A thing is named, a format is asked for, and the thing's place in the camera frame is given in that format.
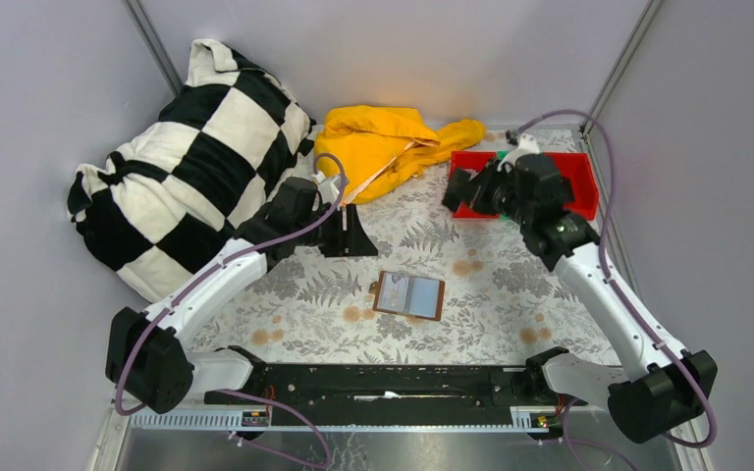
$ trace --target gray wall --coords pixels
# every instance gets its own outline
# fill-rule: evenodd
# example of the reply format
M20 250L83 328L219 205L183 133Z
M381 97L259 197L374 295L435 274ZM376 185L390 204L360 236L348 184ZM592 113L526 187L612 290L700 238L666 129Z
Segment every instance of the gray wall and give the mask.
M366 103L506 125L590 107L646 1L142 3L181 77L191 41L212 37L269 68L320 122Z
M0 470L83 469L96 443L108 326L140 301L65 196L169 98L121 2L0 1Z
M718 362L716 469L754 469L754 1L667 2L604 120L641 295Z

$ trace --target red tray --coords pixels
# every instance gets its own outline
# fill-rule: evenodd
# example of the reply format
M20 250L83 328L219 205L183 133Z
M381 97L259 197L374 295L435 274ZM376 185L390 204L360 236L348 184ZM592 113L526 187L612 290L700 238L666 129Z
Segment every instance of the red tray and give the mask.
M593 221L597 215L597 207L600 204L600 193L591 172L591 163L588 154L579 152L545 152L554 159L562 176L570 180L570 189L573 192L573 201L565 205L565 209L578 213L588 221ZM488 160L495 158L497 152L473 152L460 150L453 152L450 164L450 178L455 169L474 170L480 172ZM455 219L497 219L498 216L478 214L461 203L458 210L453 214Z

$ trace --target black and white checkered pillow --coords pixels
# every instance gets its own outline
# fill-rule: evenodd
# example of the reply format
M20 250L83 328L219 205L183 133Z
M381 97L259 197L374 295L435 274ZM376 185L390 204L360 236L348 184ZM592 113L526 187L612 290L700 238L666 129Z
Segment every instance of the black and white checkered pillow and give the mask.
M181 95L105 169L77 167L68 212L97 259L149 301L162 299L311 151L313 124L273 76L198 39Z

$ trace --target yellow jacket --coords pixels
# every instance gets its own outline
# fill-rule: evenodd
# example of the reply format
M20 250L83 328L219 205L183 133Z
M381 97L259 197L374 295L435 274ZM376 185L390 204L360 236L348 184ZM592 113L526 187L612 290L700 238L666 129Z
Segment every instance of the yellow jacket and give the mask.
M314 155L329 152L343 163L349 185L344 203L365 203L392 191L426 167L446 162L452 151L481 141L484 125L461 120L432 131L411 108L351 106L331 110L316 137ZM326 176L338 174L330 159L318 163Z

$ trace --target floral tablecloth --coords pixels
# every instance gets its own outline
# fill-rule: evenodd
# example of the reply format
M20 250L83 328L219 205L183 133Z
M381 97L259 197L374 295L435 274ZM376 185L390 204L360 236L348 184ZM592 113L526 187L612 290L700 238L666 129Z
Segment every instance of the floral tablecloth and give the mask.
M534 133L575 152L569 130ZM511 148L500 131L472 150ZM296 175L308 176L308 160ZM456 221L441 205L448 164L357 206L378 257L326 259L300 248L234 298L193 348L242 345L268 362L512 364L554 345L618 364L585 308L524 247L511 221ZM381 270L446 281L440 322L374 312Z

